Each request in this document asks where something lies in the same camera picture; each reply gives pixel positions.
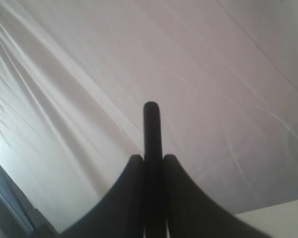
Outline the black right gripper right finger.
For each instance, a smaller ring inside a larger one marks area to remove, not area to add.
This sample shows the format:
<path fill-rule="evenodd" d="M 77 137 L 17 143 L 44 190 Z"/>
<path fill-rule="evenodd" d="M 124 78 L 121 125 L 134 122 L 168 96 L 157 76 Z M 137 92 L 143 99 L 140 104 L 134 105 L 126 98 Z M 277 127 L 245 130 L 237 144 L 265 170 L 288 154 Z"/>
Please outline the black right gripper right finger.
<path fill-rule="evenodd" d="M 167 221 L 172 238 L 265 238 L 210 199 L 190 178 L 178 159 L 163 158 Z"/>

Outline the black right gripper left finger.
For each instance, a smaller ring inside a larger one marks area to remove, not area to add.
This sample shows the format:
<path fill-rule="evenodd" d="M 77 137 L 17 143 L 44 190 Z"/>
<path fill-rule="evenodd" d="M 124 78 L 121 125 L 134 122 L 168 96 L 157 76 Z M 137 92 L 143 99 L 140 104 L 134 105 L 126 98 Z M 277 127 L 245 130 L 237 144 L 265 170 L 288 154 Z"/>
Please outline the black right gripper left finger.
<path fill-rule="evenodd" d="M 60 238 L 142 238 L 144 160 L 132 155 L 101 201 Z"/>

